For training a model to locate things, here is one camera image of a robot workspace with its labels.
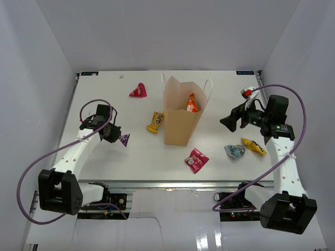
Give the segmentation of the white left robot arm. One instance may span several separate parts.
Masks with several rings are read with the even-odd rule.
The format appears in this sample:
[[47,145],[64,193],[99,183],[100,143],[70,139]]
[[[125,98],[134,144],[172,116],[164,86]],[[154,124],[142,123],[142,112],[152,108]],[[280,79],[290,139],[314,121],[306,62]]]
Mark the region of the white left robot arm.
[[87,117],[78,131],[79,141],[50,169],[38,176],[40,207],[46,211],[76,215],[82,207],[94,203],[104,209],[110,204],[108,187],[98,182],[79,183],[86,161],[101,141],[114,143],[121,136],[121,127],[111,123],[113,109],[97,105],[94,115]]

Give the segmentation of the yellow M&M's packet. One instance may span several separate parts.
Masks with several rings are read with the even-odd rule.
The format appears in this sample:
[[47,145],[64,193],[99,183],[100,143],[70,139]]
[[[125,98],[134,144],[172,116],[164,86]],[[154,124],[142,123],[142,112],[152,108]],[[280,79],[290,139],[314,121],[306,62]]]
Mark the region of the yellow M&M's packet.
[[151,123],[147,126],[147,129],[153,133],[157,133],[159,126],[164,119],[164,113],[155,111]]
[[254,140],[242,138],[242,143],[247,149],[260,153],[262,156],[267,154],[267,151]]

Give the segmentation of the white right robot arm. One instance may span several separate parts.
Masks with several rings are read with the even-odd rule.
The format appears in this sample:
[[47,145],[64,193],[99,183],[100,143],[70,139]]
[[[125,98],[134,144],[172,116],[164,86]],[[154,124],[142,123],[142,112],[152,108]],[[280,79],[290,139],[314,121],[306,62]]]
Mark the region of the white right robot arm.
[[258,110],[254,95],[245,103],[232,109],[231,114],[220,120],[230,131],[235,132],[237,121],[241,127],[248,124],[260,128],[273,168],[274,193],[270,195],[257,181],[243,182],[239,193],[233,193],[224,201],[236,199],[245,210],[256,209],[260,213],[260,223],[265,229],[303,234],[317,211],[317,203],[308,198],[297,170],[296,147],[292,126],[286,124],[286,110],[289,100],[272,95],[267,106]]

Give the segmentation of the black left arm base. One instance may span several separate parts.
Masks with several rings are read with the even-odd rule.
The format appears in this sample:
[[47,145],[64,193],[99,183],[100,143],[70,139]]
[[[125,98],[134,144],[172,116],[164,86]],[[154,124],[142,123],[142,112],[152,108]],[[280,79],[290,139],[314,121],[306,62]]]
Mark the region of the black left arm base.
[[127,208],[127,194],[126,193],[110,193],[106,196],[105,200],[93,202],[90,205],[82,207],[82,210],[109,210],[112,206],[102,205],[98,206],[99,203],[111,203],[116,205],[119,209],[125,210]]

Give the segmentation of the brown paper bag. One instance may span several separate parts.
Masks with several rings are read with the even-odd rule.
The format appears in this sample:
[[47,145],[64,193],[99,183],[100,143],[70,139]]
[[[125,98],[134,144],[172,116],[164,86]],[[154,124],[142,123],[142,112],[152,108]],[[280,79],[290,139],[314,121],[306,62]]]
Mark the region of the brown paper bag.
[[[164,143],[187,146],[209,102],[213,83],[207,79],[203,87],[195,82],[179,82],[174,76],[165,79],[161,74],[165,121]],[[198,106],[197,112],[187,110],[190,95]]]

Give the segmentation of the brown purple M&M's packet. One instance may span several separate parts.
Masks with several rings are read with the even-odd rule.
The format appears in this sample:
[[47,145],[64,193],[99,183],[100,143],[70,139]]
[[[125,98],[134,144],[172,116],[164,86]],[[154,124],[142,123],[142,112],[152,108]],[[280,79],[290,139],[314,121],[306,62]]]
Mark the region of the brown purple M&M's packet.
[[119,137],[119,140],[124,145],[124,147],[128,145],[129,138],[130,138],[130,134],[124,134]]

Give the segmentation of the orange white snack bag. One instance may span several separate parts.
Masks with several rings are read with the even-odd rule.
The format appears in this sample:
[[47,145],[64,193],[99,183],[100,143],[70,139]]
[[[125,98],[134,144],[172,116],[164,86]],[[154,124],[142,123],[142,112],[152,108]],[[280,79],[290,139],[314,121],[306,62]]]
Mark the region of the orange white snack bag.
[[194,93],[190,94],[190,96],[189,96],[189,100],[187,102],[186,110],[190,111],[190,112],[198,112],[199,111],[198,105],[197,105],[196,100],[195,100]]

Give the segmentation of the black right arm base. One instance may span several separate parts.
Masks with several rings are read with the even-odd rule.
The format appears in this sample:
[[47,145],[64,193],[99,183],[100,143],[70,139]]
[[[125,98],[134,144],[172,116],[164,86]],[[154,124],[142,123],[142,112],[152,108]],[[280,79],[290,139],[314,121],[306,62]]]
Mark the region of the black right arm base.
[[[240,189],[246,186],[250,181],[244,180],[240,183],[237,189]],[[224,187],[217,187],[216,192],[213,195],[213,200],[215,203],[218,203],[222,199],[231,195],[233,192],[229,192],[227,189],[224,190]],[[229,209],[228,212],[220,212],[220,221],[224,222],[258,222],[260,220],[260,213],[254,205],[245,198],[245,191],[239,193],[238,195],[228,199],[218,209]]]

